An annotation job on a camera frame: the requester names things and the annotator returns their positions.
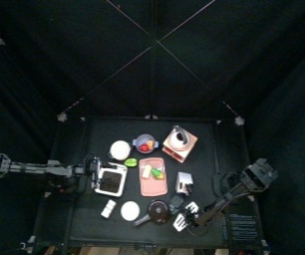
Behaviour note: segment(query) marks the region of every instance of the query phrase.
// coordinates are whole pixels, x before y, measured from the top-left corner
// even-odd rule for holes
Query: kettle
[[[179,126],[174,126],[173,132],[169,136],[169,145],[174,150],[187,150],[190,146],[189,133]]]

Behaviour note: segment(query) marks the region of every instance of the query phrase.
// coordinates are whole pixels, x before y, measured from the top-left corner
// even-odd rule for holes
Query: green vegetable
[[[138,160],[137,160],[135,158],[129,158],[129,159],[126,160],[126,166],[127,166],[127,167],[135,167],[135,166],[138,166]]]
[[[151,170],[151,173],[153,173],[153,176],[154,176],[157,179],[165,179],[163,172],[162,172],[159,169],[154,168],[154,169]]]

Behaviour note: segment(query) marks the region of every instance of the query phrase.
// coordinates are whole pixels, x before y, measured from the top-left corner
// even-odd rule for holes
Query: mug
[[[131,154],[131,150],[133,145],[123,140],[118,140],[111,146],[108,157],[115,160],[126,160]]]

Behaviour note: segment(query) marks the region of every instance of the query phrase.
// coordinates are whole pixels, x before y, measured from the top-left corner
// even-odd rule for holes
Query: food item
[[[145,143],[143,145],[139,146],[139,150],[143,151],[143,152],[147,152],[151,149],[150,149],[149,145]]]
[[[147,142],[147,146],[150,149],[154,149],[154,140],[153,139]]]
[[[149,179],[150,178],[150,174],[151,174],[151,170],[153,170],[153,166],[150,164],[146,165],[146,169],[143,172],[143,178]]]
[[[127,166],[127,167],[135,167],[135,166],[138,166],[138,160],[137,160],[135,158],[129,158],[129,159],[126,160],[126,166]]]
[[[157,179],[165,179],[163,172],[162,172],[159,169],[157,169],[157,168],[153,169],[153,176],[154,176]]]

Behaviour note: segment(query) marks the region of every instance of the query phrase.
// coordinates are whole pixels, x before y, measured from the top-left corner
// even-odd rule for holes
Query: white plate
[[[141,214],[141,207],[139,205],[130,201],[123,205],[122,208],[122,214],[126,220],[133,221],[138,219],[139,214]]]

